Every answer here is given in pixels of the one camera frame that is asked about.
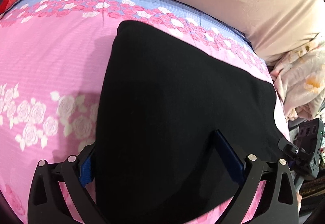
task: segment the wrinkled fabric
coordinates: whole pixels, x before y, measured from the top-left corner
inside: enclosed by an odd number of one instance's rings
[[[287,120],[318,117],[325,99],[325,36],[288,52],[271,71]]]
[[[121,22],[98,108],[98,208],[120,224],[182,224],[212,211],[238,185],[211,132],[241,159],[276,162],[276,101],[271,83],[148,24]]]

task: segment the floral bedsheet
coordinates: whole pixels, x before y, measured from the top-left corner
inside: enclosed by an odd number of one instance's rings
[[[272,83],[244,36],[176,1],[22,0],[0,20],[0,189],[25,224],[38,161],[61,162],[95,140],[101,87],[123,20],[145,22]],[[289,138],[279,99],[274,117]],[[94,186],[88,188],[94,197]],[[254,214],[262,189],[244,221]],[[215,223],[228,203],[191,223]]]

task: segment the black plastic mount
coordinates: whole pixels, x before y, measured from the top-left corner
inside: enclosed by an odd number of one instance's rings
[[[287,156],[290,169],[307,181],[316,179],[319,173],[320,149],[323,142],[324,124],[316,118],[303,122],[294,144],[282,138],[278,147]]]
[[[213,133],[214,143],[230,146],[223,135]],[[69,156],[64,162],[48,164],[41,160],[36,168],[30,189],[28,202],[29,224],[76,224],[64,201],[59,181],[65,182],[71,199],[85,224],[109,224],[95,205],[82,184],[82,161],[91,160],[94,166],[94,146],[89,145],[79,156]],[[221,154],[223,160],[230,159],[234,163],[241,161],[233,149],[229,148]],[[216,224],[240,224],[245,217],[255,196],[260,181],[266,185],[254,218],[250,224],[298,224],[297,198],[289,167],[284,160],[276,163],[260,161],[254,155],[248,155],[243,166],[239,166],[237,174],[244,173],[242,178],[236,179],[240,183],[239,189],[230,205],[221,215]]]

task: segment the white rose pattern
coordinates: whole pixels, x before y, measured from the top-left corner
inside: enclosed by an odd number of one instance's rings
[[[59,122],[52,116],[49,116],[43,123],[43,131],[47,136],[53,136],[57,134],[58,128]]]
[[[15,101],[11,101],[9,104],[8,104],[8,107],[7,107],[7,118],[8,119],[12,119],[14,114],[16,112],[16,105],[15,105]]]
[[[193,18],[189,18],[189,17],[187,17],[187,18],[185,18],[189,23],[192,23],[192,24],[194,24],[195,26],[198,26],[198,23],[193,19]]]
[[[44,2],[46,2],[46,1],[49,1],[49,0],[42,0],[42,1],[40,1],[40,3],[44,3]]]
[[[90,119],[96,123],[97,121],[97,114],[98,114],[98,103],[92,104],[90,107]]]
[[[169,32],[178,38],[182,38],[184,36],[184,34],[178,29],[169,29]]]
[[[21,6],[21,10],[25,9],[28,7],[28,3],[26,3],[25,5]]]
[[[170,22],[173,25],[177,26],[177,27],[184,27],[183,23],[181,21],[176,20],[176,19],[171,19]]]
[[[224,40],[224,43],[228,46],[231,47],[231,43],[228,40]]]
[[[72,9],[73,7],[77,6],[77,4],[74,3],[68,3],[66,4],[63,9]]]
[[[214,41],[214,38],[212,36],[210,36],[208,33],[205,33],[204,34],[206,36],[206,38],[210,41],[210,42],[213,42]]]
[[[39,102],[36,102],[33,108],[30,111],[29,122],[40,124],[44,120],[44,115],[46,111],[46,105]]]
[[[17,108],[17,119],[19,122],[28,122],[30,114],[30,104],[27,100],[22,101]]]
[[[39,7],[35,10],[35,12],[39,12],[39,11],[41,11],[41,10],[44,10],[47,6],[48,6],[47,4],[41,5],[41,6],[39,6]]]
[[[128,4],[128,5],[130,5],[130,6],[135,6],[135,2],[130,1],[130,0],[123,0],[122,3],[123,3],[123,4]]]
[[[6,18],[4,18],[5,20],[10,18],[12,16],[12,14],[9,14]]]
[[[95,17],[99,14],[100,12],[87,12],[87,13],[83,13],[82,17],[83,18],[88,18],[88,17]]]
[[[37,129],[34,125],[27,123],[22,131],[22,138],[25,141],[26,146],[36,144],[38,141]]]
[[[215,34],[219,34],[220,33],[220,31],[217,28],[215,28],[215,27],[211,27],[211,30],[214,31]]]
[[[72,123],[72,128],[78,139],[85,139],[90,136],[93,124],[91,120],[83,115],[80,115]]]
[[[28,17],[25,17],[24,19],[22,19],[21,23],[25,23],[25,22],[28,22],[30,19],[33,18],[33,15],[31,16],[28,16]]]
[[[25,13],[25,11],[21,12],[20,14],[17,15],[17,18],[19,18],[20,16],[22,16]]]
[[[73,96],[63,96],[59,99],[56,113],[61,119],[68,119],[75,110],[75,103]]]
[[[3,107],[4,107],[4,100],[3,100],[3,98],[0,98],[0,113],[3,110]]]
[[[150,18],[152,15],[147,14],[145,11],[137,11],[136,12],[140,17],[144,17],[144,18]]]
[[[7,83],[0,85],[0,126],[7,124],[6,121],[4,123],[3,115],[8,118],[10,129],[15,124],[23,124],[22,133],[15,137],[21,151],[39,144],[45,148],[49,137],[57,135],[58,132],[63,132],[64,136],[71,134],[80,140],[79,151],[95,141],[99,104],[90,103],[86,106],[85,95],[61,97],[58,91],[51,92],[51,99],[57,102],[57,118],[46,115],[47,106],[41,101],[31,98],[30,101],[17,102],[18,97],[18,84],[14,88],[8,88]],[[63,131],[60,130],[59,124],[64,126]]]
[[[158,10],[161,11],[163,14],[170,14],[171,11],[165,7],[158,7]]]
[[[107,2],[99,2],[95,6],[97,9],[103,9],[103,8],[108,8],[109,4]]]
[[[12,100],[13,96],[14,96],[14,88],[8,89],[4,95],[4,102],[6,104],[9,104],[10,101]]]

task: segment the pink rose pattern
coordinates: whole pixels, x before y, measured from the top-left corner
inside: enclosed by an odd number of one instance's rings
[[[99,3],[107,3],[109,6],[98,9],[96,8],[96,5]],[[70,9],[64,9],[66,4],[73,4],[73,7]],[[39,7],[44,7],[43,5],[46,5],[44,9],[36,11]],[[42,3],[37,3],[31,7],[28,6],[23,9],[13,9],[1,20],[0,27],[10,27],[17,21],[22,22],[24,18],[29,16],[32,16],[33,18],[50,16],[64,17],[71,12],[93,11],[103,13],[114,19],[134,20],[147,23],[151,26],[165,25],[168,29],[177,29],[184,35],[189,35],[195,42],[202,43],[215,51],[220,51],[221,49],[229,50],[237,55],[246,65],[249,65],[250,67],[255,66],[262,74],[269,74],[265,63],[261,59],[254,57],[254,60],[252,60],[251,51],[247,51],[243,46],[236,43],[234,40],[224,37],[222,34],[216,34],[211,29],[205,29],[201,26],[196,26],[193,23],[188,23],[186,19],[177,17],[173,13],[163,14],[158,8],[145,9],[139,5],[130,6],[127,3],[114,0],[42,1]],[[142,11],[146,12],[149,18],[137,15],[137,12]],[[180,21],[183,24],[183,27],[173,25],[171,19]],[[225,41],[230,42],[231,46],[227,46]]]
[[[22,202],[17,196],[17,194],[14,191],[12,191],[11,187],[6,184],[5,190],[2,190],[2,192],[8,204],[13,209],[13,211],[19,216],[25,215],[26,210],[22,206]]]

